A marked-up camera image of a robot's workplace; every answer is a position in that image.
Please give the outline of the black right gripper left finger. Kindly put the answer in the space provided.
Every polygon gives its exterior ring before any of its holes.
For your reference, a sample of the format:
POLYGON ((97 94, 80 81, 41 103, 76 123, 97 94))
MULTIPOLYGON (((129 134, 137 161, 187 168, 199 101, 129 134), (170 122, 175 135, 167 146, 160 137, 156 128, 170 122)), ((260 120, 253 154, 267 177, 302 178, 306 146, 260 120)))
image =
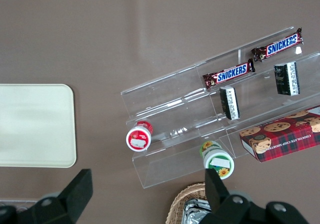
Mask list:
POLYGON ((31 209, 34 223, 76 223, 93 195, 92 171, 81 170, 58 195, 46 197, 31 209))

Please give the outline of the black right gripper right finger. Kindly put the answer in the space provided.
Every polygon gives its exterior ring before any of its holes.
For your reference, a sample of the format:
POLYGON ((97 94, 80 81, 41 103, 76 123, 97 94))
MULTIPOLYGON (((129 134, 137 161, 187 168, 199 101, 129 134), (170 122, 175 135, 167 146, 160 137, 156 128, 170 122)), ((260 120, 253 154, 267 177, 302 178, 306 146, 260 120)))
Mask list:
POLYGON ((211 212, 204 223, 265 223, 265 210, 243 194, 231 194, 213 169, 205 171, 205 194, 211 212))

